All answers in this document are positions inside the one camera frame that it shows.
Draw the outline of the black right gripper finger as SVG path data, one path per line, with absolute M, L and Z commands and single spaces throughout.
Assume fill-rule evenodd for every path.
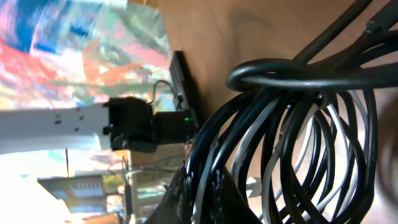
M 193 222 L 192 180 L 186 165 L 176 171 L 166 193 L 146 223 Z M 218 176 L 215 184 L 206 189 L 201 208 L 201 223 L 260 224 L 249 208 L 227 169 Z

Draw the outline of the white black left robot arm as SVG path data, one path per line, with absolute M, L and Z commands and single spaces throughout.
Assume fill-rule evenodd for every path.
M 127 97 L 59 110 L 1 112 L 1 154 L 42 150 L 131 150 L 153 153 L 159 145 L 192 139 L 198 122 L 188 109 L 153 112 Z

